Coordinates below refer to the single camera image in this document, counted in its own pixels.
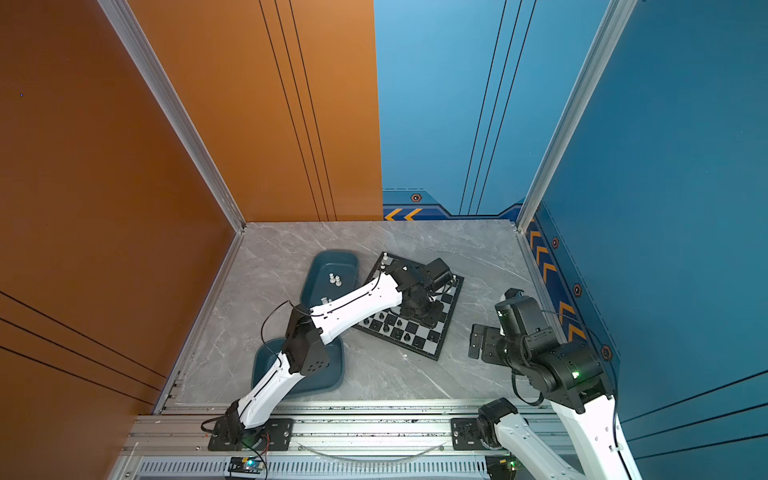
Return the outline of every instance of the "blue wall panel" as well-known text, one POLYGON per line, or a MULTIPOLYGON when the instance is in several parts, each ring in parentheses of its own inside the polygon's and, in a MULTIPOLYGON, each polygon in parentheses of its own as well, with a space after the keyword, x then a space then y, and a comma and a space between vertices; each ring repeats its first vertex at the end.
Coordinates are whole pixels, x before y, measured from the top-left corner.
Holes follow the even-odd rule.
POLYGON ((424 190, 452 215, 524 197, 606 6, 376 0, 384 190, 424 190))
MULTIPOLYGON (((472 213, 477 211, 486 176, 481 214, 498 212, 509 204, 510 196, 528 193, 607 5, 607 0, 536 3, 511 94, 504 84, 509 105, 493 161, 488 154, 484 159, 472 213)), ((525 30, 520 27, 515 36, 522 40, 525 30)), ((512 49, 519 52, 517 42, 512 49)))
MULTIPOLYGON (((623 419, 768 369, 767 16, 764 2, 638 2, 545 195, 621 355, 623 419)), ((766 387, 640 417, 627 437, 760 404, 766 387)), ((633 444, 650 454, 765 432, 764 410, 633 444)), ((638 465, 683 478, 660 472, 686 455, 638 465)))

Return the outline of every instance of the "ventilation grille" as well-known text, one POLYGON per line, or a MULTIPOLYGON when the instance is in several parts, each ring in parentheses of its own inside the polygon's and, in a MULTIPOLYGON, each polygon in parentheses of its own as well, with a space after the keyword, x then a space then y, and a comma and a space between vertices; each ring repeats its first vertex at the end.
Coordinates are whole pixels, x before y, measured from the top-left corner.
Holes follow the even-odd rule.
MULTIPOLYGON (((270 480, 331 478, 488 478, 481 455, 423 458, 408 463, 343 462, 307 456, 269 458, 270 480)), ((139 478, 223 478, 229 457, 144 457, 139 478)), ((259 478, 259 475, 247 475, 259 478)))
POLYGON ((220 478, 227 473, 228 457, 194 458, 194 457, 144 457, 139 466, 139 476, 177 476, 187 474, 192 477, 212 476, 220 478))
POLYGON ((337 462, 327 460, 292 460, 269 461, 270 477, 290 478, 298 475, 308 476, 354 476, 365 478, 366 475, 379 477, 380 475, 408 475, 419 476, 449 476, 449 474, 485 474, 485 460, 472 458, 467 460, 419 460, 409 463, 392 464, 389 462, 337 462))

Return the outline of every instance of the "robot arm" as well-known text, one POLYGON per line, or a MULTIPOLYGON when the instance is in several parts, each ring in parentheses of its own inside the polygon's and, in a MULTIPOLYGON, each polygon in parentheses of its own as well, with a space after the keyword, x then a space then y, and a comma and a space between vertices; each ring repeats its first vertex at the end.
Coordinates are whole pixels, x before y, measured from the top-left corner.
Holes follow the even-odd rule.
POLYGON ((503 335, 488 335, 483 349, 551 401, 586 476, 546 446, 507 399, 480 408, 483 442, 509 450, 537 480, 641 480, 618 419, 614 440, 615 392, 592 349, 577 341, 560 344, 536 300, 522 291, 510 289, 505 296, 496 304, 503 335))
POLYGON ((286 342, 272 368, 217 419, 214 436, 228 445, 239 445, 247 432, 256 432, 294 385, 328 366, 325 345, 372 314, 393 306, 400 306, 401 316, 417 321, 441 314, 442 304, 433 296, 452 279, 440 259, 425 266, 397 260, 375 279, 337 300, 312 309, 298 305, 291 311, 286 342))

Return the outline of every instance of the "metal corner post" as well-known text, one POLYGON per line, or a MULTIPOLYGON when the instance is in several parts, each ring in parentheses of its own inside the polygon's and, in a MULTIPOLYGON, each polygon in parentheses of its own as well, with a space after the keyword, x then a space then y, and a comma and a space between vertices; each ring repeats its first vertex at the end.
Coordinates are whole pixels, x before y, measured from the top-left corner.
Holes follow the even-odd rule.
POLYGON ((637 0, 611 0, 605 11, 603 20, 598 28, 598 33, 594 36, 592 46, 589 48, 581 71, 576 78, 571 96, 565 104, 563 113, 560 116, 558 126, 552 134, 544 158, 536 170, 531 188, 528 189, 528 195, 525 196, 525 202, 518 215, 516 223, 518 231, 525 232, 528 224, 533 219, 534 212, 544 198, 544 193, 552 180, 554 172, 563 158, 565 149, 571 141, 571 137, 576 131, 578 122, 592 98, 594 89, 598 86, 600 77, 605 70, 608 60, 616 48, 616 44, 627 25, 632 10, 637 0))
POLYGON ((131 11, 127 0, 98 0, 101 9, 112 24, 123 46, 133 59, 147 86, 152 91, 157 103, 173 126, 184 148, 200 171, 210 192, 216 198, 224 215, 227 216, 235 232, 242 232, 245 218, 237 207, 232 193, 221 177, 208 149, 197 133, 187 110, 181 103, 174 86, 165 73, 160 60, 152 50, 146 35, 141 30, 138 20, 131 11))

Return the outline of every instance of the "orange chevron arrow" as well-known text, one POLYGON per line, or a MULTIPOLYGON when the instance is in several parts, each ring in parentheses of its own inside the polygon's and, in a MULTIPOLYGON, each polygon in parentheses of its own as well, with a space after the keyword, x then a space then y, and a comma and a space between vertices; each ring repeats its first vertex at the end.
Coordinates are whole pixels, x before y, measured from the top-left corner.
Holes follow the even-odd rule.
POLYGON ((547 283, 547 270, 552 270, 553 272, 558 271, 558 269, 554 268, 554 265, 552 265, 551 263, 544 262, 544 273, 542 274, 542 276, 544 277, 545 285, 547 283))
POLYGON ((531 250, 533 250, 533 237, 540 237, 541 232, 531 232, 531 250))
POLYGON ((422 210, 423 210, 422 208, 417 208, 416 210, 414 210, 410 214, 406 215, 406 220, 411 220, 413 222, 413 216, 416 215, 418 212, 420 212, 422 210))
POLYGON ((573 309, 572 306, 568 305, 566 302, 560 302, 560 324, 563 324, 563 310, 567 310, 570 313, 573 313, 574 316, 576 316, 576 310, 573 309))
POLYGON ((576 335, 579 335, 583 339, 587 339, 587 337, 584 335, 584 332, 573 326, 573 324, 568 326, 568 342, 573 342, 574 340, 574 333, 576 335))
POLYGON ((389 215, 387 215, 386 217, 384 217, 384 219, 385 219, 385 220, 389 220, 390 222, 393 222, 393 221, 395 221, 395 219, 394 219, 394 218, 392 218, 392 217, 394 217, 395 215, 399 214, 401 211, 402 211, 402 208, 396 208, 396 209, 392 210, 392 211, 389 213, 389 215))
POLYGON ((547 250, 546 247, 536 247, 536 265, 541 265, 540 256, 541 252, 549 253, 549 250, 547 250))

